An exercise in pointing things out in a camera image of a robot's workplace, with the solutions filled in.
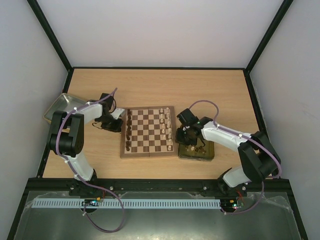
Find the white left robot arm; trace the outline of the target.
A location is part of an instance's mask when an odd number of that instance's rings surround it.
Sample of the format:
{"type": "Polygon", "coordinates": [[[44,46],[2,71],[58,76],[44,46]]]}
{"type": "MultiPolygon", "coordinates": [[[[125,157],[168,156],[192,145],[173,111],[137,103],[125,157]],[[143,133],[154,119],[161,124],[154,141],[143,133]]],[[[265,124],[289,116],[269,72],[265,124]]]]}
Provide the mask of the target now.
{"type": "Polygon", "coordinates": [[[119,133],[125,110],[117,108],[115,91],[102,93],[100,99],[89,100],[82,105],[71,104],[66,110],[52,114],[47,146],[71,168],[74,178],[89,182],[96,171],[88,163],[83,151],[85,125],[91,121],[100,123],[103,130],[119,133]]]}

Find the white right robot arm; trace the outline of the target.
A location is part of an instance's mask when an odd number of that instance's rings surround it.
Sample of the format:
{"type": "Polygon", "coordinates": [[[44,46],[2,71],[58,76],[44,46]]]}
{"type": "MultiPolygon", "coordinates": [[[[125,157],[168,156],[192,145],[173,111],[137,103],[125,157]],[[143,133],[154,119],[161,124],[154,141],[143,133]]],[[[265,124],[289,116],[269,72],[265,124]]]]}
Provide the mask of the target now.
{"type": "Polygon", "coordinates": [[[195,116],[189,108],[177,115],[181,126],[176,131],[180,145],[195,147],[215,144],[238,155],[238,166],[231,167],[217,179],[218,191],[229,196],[246,183],[260,184],[267,178],[279,178],[281,160],[268,136],[247,133],[219,124],[215,118],[195,116]]]}

